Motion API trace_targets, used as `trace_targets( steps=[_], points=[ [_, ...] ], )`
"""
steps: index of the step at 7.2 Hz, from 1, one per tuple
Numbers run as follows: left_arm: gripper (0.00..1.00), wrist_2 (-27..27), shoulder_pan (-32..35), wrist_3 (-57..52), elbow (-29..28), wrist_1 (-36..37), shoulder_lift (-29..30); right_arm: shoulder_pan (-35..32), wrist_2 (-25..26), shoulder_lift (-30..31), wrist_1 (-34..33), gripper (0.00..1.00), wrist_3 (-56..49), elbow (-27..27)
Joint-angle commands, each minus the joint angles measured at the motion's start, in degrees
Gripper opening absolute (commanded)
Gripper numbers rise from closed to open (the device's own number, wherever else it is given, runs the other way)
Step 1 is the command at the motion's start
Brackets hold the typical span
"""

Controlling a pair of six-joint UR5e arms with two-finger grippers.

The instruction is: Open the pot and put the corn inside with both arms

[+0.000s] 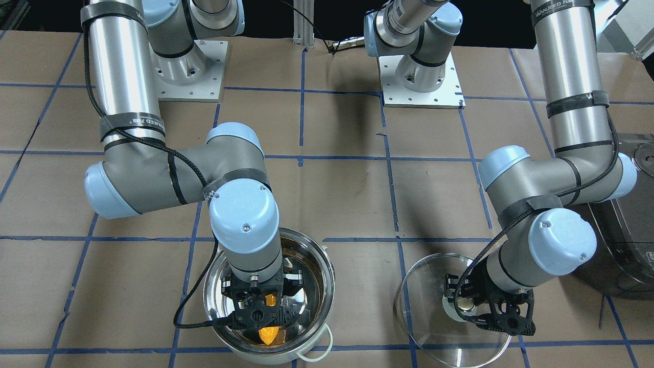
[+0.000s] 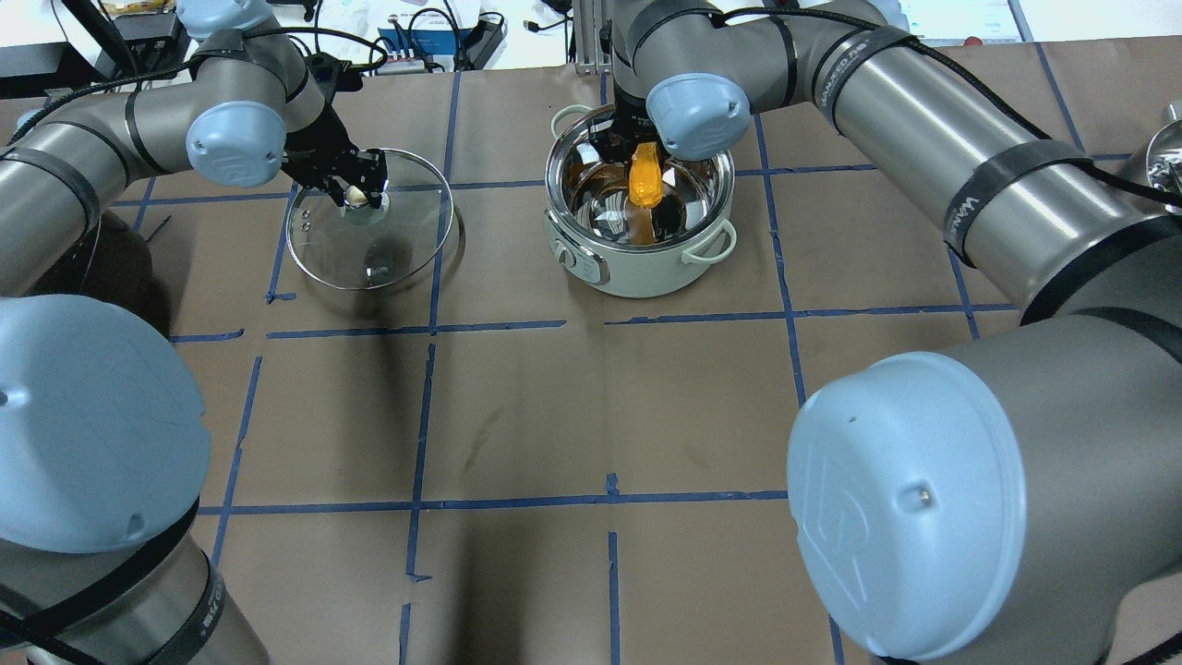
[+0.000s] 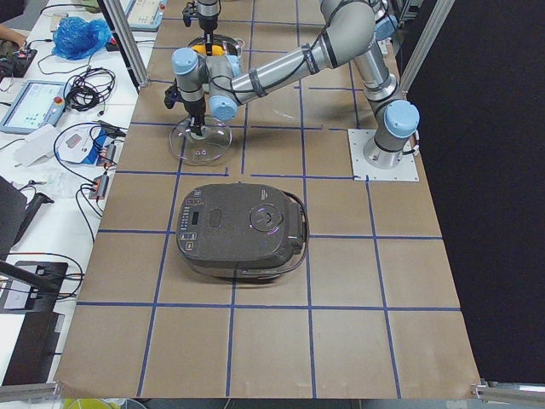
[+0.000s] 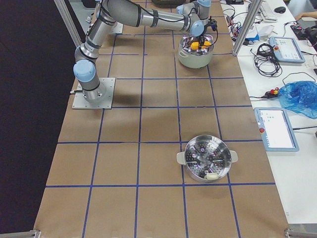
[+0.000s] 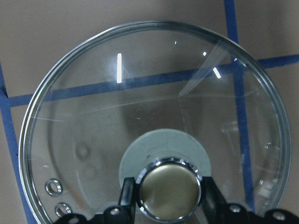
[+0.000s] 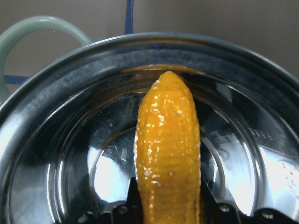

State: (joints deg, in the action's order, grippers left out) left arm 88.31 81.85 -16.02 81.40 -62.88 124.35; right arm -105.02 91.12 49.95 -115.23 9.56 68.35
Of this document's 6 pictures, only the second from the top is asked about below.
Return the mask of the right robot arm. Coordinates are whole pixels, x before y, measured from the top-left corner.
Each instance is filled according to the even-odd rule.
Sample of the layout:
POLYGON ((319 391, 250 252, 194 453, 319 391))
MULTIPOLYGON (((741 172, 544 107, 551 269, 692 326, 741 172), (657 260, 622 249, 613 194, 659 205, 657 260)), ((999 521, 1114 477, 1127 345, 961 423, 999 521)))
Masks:
POLYGON ((782 500, 787 435, 824 383, 1017 327, 1000 291, 816 109, 768 111, 739 159, 742 243, 665 304, 605 317, 618 416, 613 664, 870 664, 821 615, 782 500))

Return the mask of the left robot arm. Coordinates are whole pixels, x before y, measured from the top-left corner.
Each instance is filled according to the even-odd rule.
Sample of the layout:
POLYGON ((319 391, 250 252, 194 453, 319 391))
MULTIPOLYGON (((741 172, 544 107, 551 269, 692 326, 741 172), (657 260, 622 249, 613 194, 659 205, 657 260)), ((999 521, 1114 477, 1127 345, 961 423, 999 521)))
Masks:
POLYGON ((173 87, 80 91, 4 148, 4 650, 38 664, 269 664, 190 533, 212 458, 165 337, 126 187, 278 174, 379 209, 387 164, 349 139, 265 1, 181 1, 173 87))

